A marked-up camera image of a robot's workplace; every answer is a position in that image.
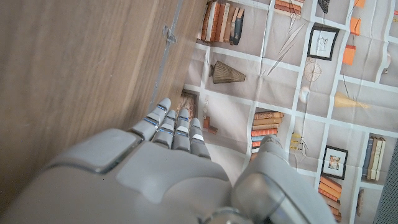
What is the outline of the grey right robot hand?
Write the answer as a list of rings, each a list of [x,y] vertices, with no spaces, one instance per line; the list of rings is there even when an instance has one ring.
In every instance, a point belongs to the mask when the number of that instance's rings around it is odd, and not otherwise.
[[[164,98],[131,129],[107,129],[50,161],[2,223],[334,223],[277,136],[231,183],[197,119]]]

